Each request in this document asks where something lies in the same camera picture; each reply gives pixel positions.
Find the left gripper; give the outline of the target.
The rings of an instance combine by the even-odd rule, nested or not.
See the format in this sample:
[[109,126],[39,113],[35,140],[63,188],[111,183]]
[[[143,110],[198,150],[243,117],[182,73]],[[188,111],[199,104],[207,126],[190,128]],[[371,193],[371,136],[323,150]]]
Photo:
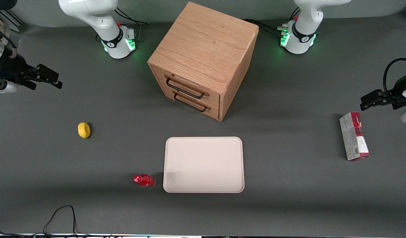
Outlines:
[[395,82],[392,89],[387,89],[387,73],[384,73],[384,93],[381,89],[373,90],[372,92],[362,96],[360,110],[365,111],[371,107],[392,105],[394,110],[401,107],[406,107],[406,75]]

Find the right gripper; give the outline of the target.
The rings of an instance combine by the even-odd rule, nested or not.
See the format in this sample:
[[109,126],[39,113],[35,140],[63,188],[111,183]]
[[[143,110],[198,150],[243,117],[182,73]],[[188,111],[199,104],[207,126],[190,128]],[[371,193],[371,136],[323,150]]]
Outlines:
[[[36,84],[30,82],[26,77],[26,75],[29,76],[30,73],[34,75],[33,68],[34,67],[28,65],[26,60],[20,55],[14,59],[8,56],[2,56],[0,58],[0,90],[5,89],[9,82],[35,90]],[[43,64],[37,65],[37,79],[46,81],[56,88],[62,89],[63,83],[59,81],[59,74]]]

